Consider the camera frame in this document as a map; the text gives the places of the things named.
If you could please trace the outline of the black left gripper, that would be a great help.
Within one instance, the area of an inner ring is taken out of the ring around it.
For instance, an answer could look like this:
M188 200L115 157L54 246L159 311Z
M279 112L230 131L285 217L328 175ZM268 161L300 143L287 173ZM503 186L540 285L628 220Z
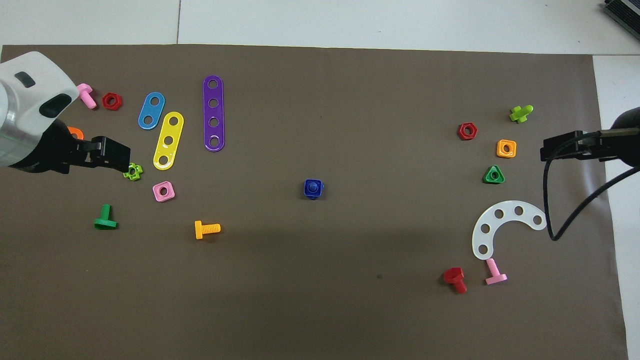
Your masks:
M22 160L9 167L25 173L69 174L71 166L96 168L107 167L119 173L127 173L130 168L131 150L106 136L92 137L90 140L74 137L66 124L54 120L42 134L39 143Z

